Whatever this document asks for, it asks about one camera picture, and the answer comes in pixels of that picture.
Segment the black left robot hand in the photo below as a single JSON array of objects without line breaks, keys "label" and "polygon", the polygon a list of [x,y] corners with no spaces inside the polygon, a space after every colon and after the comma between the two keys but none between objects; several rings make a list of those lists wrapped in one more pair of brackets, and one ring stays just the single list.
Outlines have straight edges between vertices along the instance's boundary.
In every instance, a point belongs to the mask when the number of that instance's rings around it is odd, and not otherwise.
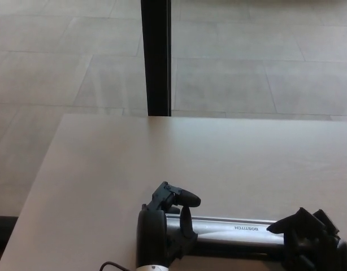
[{"label": "black left robot hand", "polygon": [[[190,253],[198,239],[190,208],[200,204],[194,193],[168,182],[160,184],[138,215],[136,270],[169,270],[175,259]],[[179,215],[179,227],[172,233],[167,231],[168,213]]]}]

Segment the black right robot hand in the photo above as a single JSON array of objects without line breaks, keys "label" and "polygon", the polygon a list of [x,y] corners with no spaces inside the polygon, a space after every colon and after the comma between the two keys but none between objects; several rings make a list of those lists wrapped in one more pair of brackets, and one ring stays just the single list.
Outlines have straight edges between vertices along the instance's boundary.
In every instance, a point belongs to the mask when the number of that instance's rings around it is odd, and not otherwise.
[{"label": "black right robot hand", "polygon": [[321,209],[310,213],[301,207],[267,231],[283,235],[285,270],[347,270],[347,241]]}]

